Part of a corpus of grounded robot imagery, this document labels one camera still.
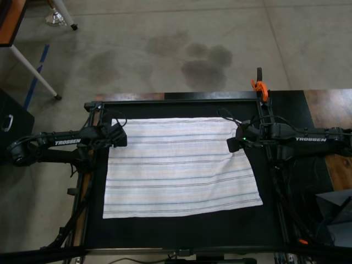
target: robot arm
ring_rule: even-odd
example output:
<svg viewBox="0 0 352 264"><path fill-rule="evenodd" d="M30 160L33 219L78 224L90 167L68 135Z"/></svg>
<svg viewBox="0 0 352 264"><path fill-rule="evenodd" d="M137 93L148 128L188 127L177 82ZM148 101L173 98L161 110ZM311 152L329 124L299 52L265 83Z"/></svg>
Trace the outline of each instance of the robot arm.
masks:
<svg viewBox="0 0 352 264"><path fill-rule="evenodd" d="M13 142L7 150L15 166L35 162L70 163L77 169L90 167L89 150L110 146L127 146L127 136L120 123L83 127L79 131L39 133ZM51 150L50 147L77 144L74 151Z"/></svg>
<svg viewBox="0 0 352 264"><path fill-rule="evenodd" d="M227 140L230 152L252 147L276 146L278 161L333 153L352 157L351 129L297 129L288 122L286 124L264 123L256 128L255 121L248 120L240 123L236 136Z"/></svg>

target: clamp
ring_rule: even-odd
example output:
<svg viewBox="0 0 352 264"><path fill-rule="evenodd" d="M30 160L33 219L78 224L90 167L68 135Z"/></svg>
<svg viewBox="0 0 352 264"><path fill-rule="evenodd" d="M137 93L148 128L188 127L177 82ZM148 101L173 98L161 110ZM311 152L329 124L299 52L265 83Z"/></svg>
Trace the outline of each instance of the clamp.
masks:
<svg viewBox="0 0 352 264"><path fill-rule="evenodd" d="M257 68L257 82L251 81L252 87L256 92L262 92L262 101L266 103L269 99L268 89L266 84L263 82L262 68Z"/></svg>

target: white table leg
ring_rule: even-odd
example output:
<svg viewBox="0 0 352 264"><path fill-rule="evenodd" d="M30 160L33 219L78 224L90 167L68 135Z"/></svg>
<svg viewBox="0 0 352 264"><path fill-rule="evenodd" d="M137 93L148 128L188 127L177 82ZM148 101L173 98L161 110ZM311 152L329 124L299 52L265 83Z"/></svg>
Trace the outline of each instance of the white table leg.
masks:
<svg viewBox="0 0 352 264"><path fill-rule="evenodd" d="M61 96L58 95L54 89L52 89L52 87L47 83L47 81L42 77L42 75L37 72L37 70L29 63L29 61L22 55L22 53L20 53L20 51L14 45L10 47L10 50L12 50L13 54L17 57L17 59L19 59L23 63L23 65L25 65L27 69L34 74L34 76L45 86L45 88L52 93L56 100L61 100Z"/></svg>
<svg viewBox="0 0 352 264"><path fill-rule="evenodd" d="M73 30L77 30L77 24L73 22L73 19L68 13L67 8L65 4L62 2L62 0L53 0L53 1L55 3L55 6L59 9L61 15L64 17L66 23L70 25Z"/></svg>

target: orange object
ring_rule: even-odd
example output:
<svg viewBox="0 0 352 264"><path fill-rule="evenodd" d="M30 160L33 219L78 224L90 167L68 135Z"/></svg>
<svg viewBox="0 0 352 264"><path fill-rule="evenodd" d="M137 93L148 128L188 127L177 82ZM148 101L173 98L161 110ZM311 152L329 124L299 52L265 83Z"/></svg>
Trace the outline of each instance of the orange object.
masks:
<svg viewBox="0 0 352 264"><path fill-rule="evenodd" d="M269 98L268 94L268 89L266 89L266 84L262 81L257 81L254 82L254 80L251 81L252 87L256 92L262 92L263 93L263 102L267 102Z"/></svg>
<svg viewBox="0 0 352 264"><path fill-rule="evenodd" d="M304 239L299 239L298 240L301 244L308 245L308 242Z"/></svg>

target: striped towel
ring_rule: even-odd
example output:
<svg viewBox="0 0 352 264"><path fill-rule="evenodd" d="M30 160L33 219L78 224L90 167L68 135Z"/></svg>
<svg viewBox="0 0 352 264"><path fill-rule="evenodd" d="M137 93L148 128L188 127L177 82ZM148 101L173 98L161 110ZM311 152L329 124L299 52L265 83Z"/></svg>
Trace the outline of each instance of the striped towel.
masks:
<svg viewBox="0 0 352 264"><path fill-rule="evenodd" d="M103 218L262 205L245 152L228 151L226 139L236 128L222 118L128 120L128 146L109 151Z"/></svg>

